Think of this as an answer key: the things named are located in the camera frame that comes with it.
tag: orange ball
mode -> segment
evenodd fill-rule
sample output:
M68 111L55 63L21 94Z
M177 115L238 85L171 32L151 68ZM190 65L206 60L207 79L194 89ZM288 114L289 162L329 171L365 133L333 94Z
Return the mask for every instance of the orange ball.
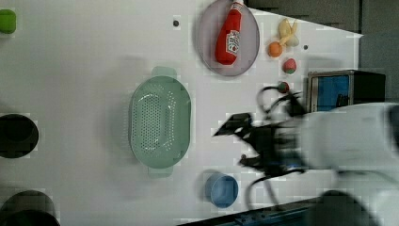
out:
M271 57L279 57L282 54L282 47L277 41L269 44L268 53Z

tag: plate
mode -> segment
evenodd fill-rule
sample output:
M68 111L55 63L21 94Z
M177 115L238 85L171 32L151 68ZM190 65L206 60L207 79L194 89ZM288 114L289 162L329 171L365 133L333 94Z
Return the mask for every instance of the plate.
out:
M215 59L219 31L229 14L232 0L217 0L209 6L199 20L197 46L204 64L213 72L236 76L246 72L254 63L260 45L259 27L247 7L242 8L240 50L232 65L222 65Z

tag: white table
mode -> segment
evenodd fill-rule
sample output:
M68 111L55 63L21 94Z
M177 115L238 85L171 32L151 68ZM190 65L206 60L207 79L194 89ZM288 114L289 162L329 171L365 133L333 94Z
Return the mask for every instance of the white table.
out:
M262 176L237 166L251 150L234 137L212 134L232 113L255 112L259 120L255 96L263 85L284 80L301 90L308 71L357 68L359 35L299 21L300 45L270 59L265 44L284 17L252 10L261 32L258 58L245 74L221 77L201 63L193 42L195 24L211 2L1 1L1 8L15 9L18 30L0 38L0 112L28 114L40 142L28 157L0 159L0 202L18 191L43 191L63 226L175 225L246 211L245 188ZM287 57L298 64L289 77L280 69ZM127 110L136 87L158 65L175 68L188 88L193 126L190 148L172 176L154 180L129 148ZM239 181L232 207L219 210L200 197L209 170ZM272 185L280 202L295 202L317 196L332 179L318 171ZM256 207L271 205L263 184L253 193Z

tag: green strainer basket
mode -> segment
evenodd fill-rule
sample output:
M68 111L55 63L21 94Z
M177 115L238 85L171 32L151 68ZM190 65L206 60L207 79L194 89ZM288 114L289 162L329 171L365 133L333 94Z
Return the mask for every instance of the green strainer basket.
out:
M130 146L151 177L167 177L190 143L191 101L171 68L155 67L135 91L130 107Z

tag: blue bowl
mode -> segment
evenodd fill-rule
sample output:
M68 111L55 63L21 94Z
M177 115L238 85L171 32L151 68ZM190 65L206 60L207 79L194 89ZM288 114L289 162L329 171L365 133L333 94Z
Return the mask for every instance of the blue bowl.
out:
M217 172L206 182L205 196L216 207L227 208L237 199L237 181L229 175Z

